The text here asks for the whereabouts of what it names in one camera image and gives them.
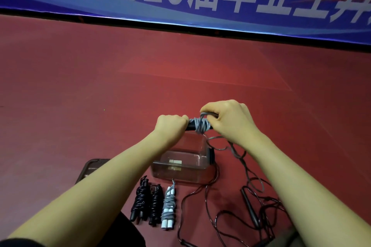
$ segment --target person's right arm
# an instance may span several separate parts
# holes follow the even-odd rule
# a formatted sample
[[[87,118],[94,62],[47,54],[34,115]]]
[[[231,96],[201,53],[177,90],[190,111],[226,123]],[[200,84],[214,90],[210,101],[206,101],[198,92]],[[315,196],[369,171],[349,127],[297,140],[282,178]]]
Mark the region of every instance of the person's right arm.
[[[201,112],[228,141],[262,168],[307,247],[371,246],[371,226],[285,155],[256,127],[245,104],[208,103]]]

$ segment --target black sleeve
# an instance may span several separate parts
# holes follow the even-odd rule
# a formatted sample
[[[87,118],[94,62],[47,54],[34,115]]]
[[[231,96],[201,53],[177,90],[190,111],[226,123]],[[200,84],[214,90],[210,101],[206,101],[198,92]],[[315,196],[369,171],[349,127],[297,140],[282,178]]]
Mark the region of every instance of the black sleeve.
[[[30,239],[11,238],[0,241],[0,247],[44,247],[44,246]]]

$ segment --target person's left hand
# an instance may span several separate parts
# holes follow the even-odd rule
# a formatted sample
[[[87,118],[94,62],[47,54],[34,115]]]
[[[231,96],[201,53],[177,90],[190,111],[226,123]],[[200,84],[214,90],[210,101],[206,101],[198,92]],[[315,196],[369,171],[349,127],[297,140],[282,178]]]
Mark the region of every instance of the person's left hand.
[[[159,139],[166,142],[167,147],[174,146],[184,134],[188,125],[188,116],[160,115],[157,119],[154,132]]]

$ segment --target transparent storage bin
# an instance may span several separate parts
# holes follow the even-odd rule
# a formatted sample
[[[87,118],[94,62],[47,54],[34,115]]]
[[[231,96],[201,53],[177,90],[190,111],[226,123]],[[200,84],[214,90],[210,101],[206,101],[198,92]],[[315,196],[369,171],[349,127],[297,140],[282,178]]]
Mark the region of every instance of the transparent storage bin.
[[[215,173],[214,151],[206,137],[185,132],[179,142],[151,165],[152,176],[188,183],[207,184]]]

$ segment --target hand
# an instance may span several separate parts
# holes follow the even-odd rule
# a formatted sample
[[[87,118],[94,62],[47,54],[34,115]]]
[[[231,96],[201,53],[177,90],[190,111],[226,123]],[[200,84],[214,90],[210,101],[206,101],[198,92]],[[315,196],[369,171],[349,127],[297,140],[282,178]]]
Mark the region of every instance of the hand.
[[[154,132],[159,139],[166,142],[167,147],[174,146],[184,134],[188,125],[188,116],[160,115],[157,119]]]
[[[261,134],[248,107],[235,100],[210,102],[204,105],[200,112],[217,113],[218,118],[208,115],[207,120],[215,131],[239,146],[244,147],[246,142],[249,143],[257,134]]]

